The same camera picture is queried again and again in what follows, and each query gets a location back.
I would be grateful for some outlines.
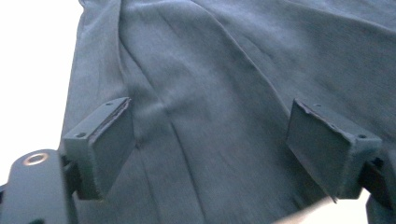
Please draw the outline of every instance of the white background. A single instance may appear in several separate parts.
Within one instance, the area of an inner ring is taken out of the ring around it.
[[[18,157],[59,145],[81,12],[78,0],[0,3],[0,185]],[[327,201],[281,223],[364,224],[366,199]]]

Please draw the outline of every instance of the cloth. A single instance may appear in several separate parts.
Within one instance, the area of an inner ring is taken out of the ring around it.
[[[296,97],[395,148],[395,1],[80,3],[63,133],[129,96],[135,141],[106,199],[76,200],[81,223],[271,223],[317,202],[285,144]]]

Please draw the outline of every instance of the blue-gray fabric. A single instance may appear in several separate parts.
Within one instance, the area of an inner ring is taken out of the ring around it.
[[[129,96],[135,140],[81,223],[271,223],[317,202],[285,144],[295,97],[395,148],[395,1],[80,3],[63,133]]]

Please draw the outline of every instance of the garment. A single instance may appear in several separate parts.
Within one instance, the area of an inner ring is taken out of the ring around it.
[[[105,200],[76,200],[81,223],[271,223],[317,202],[285,143],[293,98],[395,146],[394,1],[80,3],[63,134],[129,96],[135,142]]]

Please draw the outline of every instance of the dark gray cloth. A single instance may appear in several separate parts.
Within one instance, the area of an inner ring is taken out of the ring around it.
[[[317,202],[285,144],[295,97],[395,147],[394,1],[81,4],[63,133],[130,96],[135,139],[81,223],[270,223]]]

